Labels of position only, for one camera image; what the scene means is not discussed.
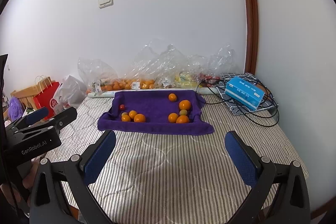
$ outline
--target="human hand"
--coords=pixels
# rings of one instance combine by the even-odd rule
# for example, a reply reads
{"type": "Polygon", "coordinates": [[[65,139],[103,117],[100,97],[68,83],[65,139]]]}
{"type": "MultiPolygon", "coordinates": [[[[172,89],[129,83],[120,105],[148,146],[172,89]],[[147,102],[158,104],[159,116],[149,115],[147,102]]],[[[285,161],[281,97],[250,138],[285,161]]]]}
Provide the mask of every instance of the human hand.
{"type": "MultiPolygon", "coordinates": [[[[33,186],[34,184],[34,180],[35,180],[35,176],[36,176],[36,173],[37,173],[37,169],[39,167],[39,164],[40,164],[40,160],[33,160],[31,162],[31,169],[30,169],[30,172],[29,174],[22,180],[22,184],[23,186],[26,188],[26,189],[29,189],[33,186]]],[[[11,189],[9,188],[8,184],[6,183],[3,183],[1,184],[0,186],[5,198],[7,199],[7,201],[11,204],[11,205],[14,205],[14,200],[12,198],[12,195],[11,195],[11,189]]],[[[19,192],[13,188],[13,192],[14,192],[14,197],[16,199],[16,202],[19,203],[21,201],[21,196],[19,194],[19,192]]],[[[27,200],[27,204],[28,206],[30,206],[30,196],[27,200]]]]}

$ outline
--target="light switch panel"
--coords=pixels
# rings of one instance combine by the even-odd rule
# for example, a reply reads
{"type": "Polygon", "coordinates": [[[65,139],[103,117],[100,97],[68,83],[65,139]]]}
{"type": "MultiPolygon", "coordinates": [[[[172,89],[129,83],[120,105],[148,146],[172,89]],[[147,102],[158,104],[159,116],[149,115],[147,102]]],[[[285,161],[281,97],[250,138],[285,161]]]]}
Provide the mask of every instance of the light switch panel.
{"type": "Polygon", "coordinates": [[[105,8],[107,6],[113,5],[113,0],[98,0],[98,7],[105,8]]]}

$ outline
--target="black cable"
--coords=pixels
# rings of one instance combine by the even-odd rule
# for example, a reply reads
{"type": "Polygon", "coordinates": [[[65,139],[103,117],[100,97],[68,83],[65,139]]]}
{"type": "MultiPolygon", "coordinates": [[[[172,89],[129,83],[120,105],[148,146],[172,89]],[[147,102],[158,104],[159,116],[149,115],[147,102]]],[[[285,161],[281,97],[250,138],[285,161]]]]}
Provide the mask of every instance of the black cable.
{"type": "MultiPolygon", "coordinates": [[[[270,91],[270,90],[269,90],[269,89],[268,89],[268,88],[267,88],[267,87],[266,87],[266,86],[265,86],[259,79],[255,79],[255,78],[250,77],[250,76],[242,76],[242,75],[241,75],[241,76],[238,76],[238,77],[242,78],[243,80],[245,80],[245,81],[247,81],[247,82],[254,83],[255,85],[258,84],[258,85],[262,86],[262,87],[265,89],[266,93],[264,94],[264,96],[263,96],[263,101],[262,101],[260,104],[262,104],[262,103],[264,103],[264,102],[266,102],[266,101],[269,101],[269,102],[271,103],[271,105],[268,105],[267,107],[263,107],[263,106],[260,106],[260,107],[261,107],[261,108],[275,107],[275,108],[276,108],[276,111],[275,111],[275,113],[274,113],[273,115],[268,116],[268,117],[264,117],[264,116],[257,115],[257,114],[255,114],[255,113],[253,113],[253,112],[250,112],[249,110],[246,110],[246,106],[244,106],[242,103],[240,103],[240,102],[237,101],[236,99],[234,99],[234,98],[230,98],[230,99],[228,99],[228,100],[224,100],[222,97],[220,97],[219,95],[217,95],[216,93],[214,93],[214,92],[211,90],[211,88],[209,88],[208,86],[207,86],[208,89],[209,89],[214,95],[216,95],[218,98],[220,98],[221,101],[220,101],[220,102],[216,102],[216,103],[207,103],[207,102],[205,102],[205,104],[207,104],[207,105],[217,105],[217,104],[221,104],[221,103],[225,103],[225,102],[229,102],[229,101],[231,101],[231,102],[233,102],[233,103],[236,105],[236,107],[239,109],[239,111],[240,111],[246,118],[248,118],[248,120],[250,120],[251,122],[253,122],[253,123],[255,123],[255,124],[259,125],[259,126],[262,126],[262,127],[273,127],[273,126],[277,125],[278,122],[279,122],[279,120],[280,120],[280,114],[279,114],[279,110],[278,110],[278,105],[277,105],[277,103],[275,102],[275,100],[274,100],[274,98],[273,98],[273,94],[272,94],[272,92],[271,92],[271,91],[270,91]],[[276,121],[274,124],[272,124],[272,125],[265,125],[265,124],[260,124],[259,122],[254,121],[254,120],[251,119],[247,114],[251,114],[251,115],[253,115],[253,116],[255,116],[255,117],[262,118],[262,119],[273,118],[274,116],[276,116],[276,115],[278,114],[278,119],[277,119],[277,121],[276,121]]],[[[196,92],[197,92],[197,89],[198,89],[198,87],[200,86],[200,84],[202,84],[202,83],[209,84],[209,83],[208,83],[209,80],[215,80],[216,82],[215,82],[215,83],[211,83],[211,84],[214,85],[214,86],[216,86],[218,89],[221,89],[221,90],[225,91],[225,89],[223,89],[222,87],[219,87],[219,86],[218,86],[218,82],[221,81],[221,82],[224,82],[224,87],[226,87],[226,77],[224,76],[223,80],[219,80],[219,79],[217,79],[217,78],[202,79],[201,82],[198,84],[198,86],[197,86],[197,88],[196,88],[196,92]]]]}
{"type": "MultiPolygon", "coordinates": [[[[1,81],[0,81],[0,91],[1,91],[0,93],[2,95],[2,83],[1,83],[1,81]]],[[[1,121],[2,121],[2,123],[0,125],[1,129],[2,129],[1,131],[3,131],[2,132],[3,134],[6,134],[6,129],[5,129],[5,124],[3,122],[3,117],[1,117],[1,121]]],[[[5,157],[4,157],[4,151],[3,151],[2,143],[0,143],[0,157],[1,157],[1,163],[2,163],[2,166],[3,166],[3,169],[4,169],[6,181],[7,181],[7,184],[9,186],[11,196],[13,198],[15,212],[16,212],[16,215],[18,216],[18,211],[17,211],[18,206],[17,206],[17,202],[16,202],[16,199],[15,199],[15,195],[14,195],[13,187],[12,187],[12,184],[11,184],[11,180],[10,180],[9,175],[8,175],[8,169],[7,169],[7,164],[6,164],[5,157]]]]}

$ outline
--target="blue tissue box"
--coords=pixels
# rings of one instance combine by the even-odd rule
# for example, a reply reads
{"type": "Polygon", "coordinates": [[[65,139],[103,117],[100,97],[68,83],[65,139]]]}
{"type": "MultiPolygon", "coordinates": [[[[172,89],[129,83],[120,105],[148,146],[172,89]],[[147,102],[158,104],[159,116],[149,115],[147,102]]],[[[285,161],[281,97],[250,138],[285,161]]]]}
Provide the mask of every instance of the blue tissue box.
{"type": "Polygon", "coordinates": [[[251,110],[256,110],[265,92],[238,76],[226,83],[225,94],[241,102],[251,110]]]}

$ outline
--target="green fruit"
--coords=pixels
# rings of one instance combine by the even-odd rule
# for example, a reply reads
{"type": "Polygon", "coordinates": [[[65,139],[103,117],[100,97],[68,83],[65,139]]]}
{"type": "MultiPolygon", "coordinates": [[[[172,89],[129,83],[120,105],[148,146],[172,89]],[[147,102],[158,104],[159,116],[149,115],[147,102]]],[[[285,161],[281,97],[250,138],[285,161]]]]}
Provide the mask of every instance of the green fruit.
{"type": "Polygon", "coordinates": [[[185,109],[182,109],[180,111],[180,115],[188,115],[188,111],[186,111],[185,109]]]}

